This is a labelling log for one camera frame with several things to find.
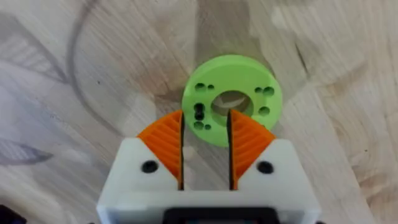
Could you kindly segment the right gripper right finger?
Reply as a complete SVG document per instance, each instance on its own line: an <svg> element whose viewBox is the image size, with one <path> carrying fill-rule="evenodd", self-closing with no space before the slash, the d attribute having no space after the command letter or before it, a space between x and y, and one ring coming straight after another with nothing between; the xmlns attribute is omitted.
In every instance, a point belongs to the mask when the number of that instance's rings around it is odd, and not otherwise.
<svg viewBox="0 0 398 224"><path fill-rule="evenodd" d="M317 198L293 144L249 116L227 118L229 191L242 205L316 207Z"/></svg>

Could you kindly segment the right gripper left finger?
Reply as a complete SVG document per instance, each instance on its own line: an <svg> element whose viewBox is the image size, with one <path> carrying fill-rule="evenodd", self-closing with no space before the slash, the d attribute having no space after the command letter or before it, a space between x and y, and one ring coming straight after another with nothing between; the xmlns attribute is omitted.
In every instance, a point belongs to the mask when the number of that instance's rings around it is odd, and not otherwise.
<svg viewBox="0 0 398 224"><path fill-rule="evenodd" d="M181 110L154 121L136 137L122 141L99 198L110 204L128 193L184 189Z"/></svg>

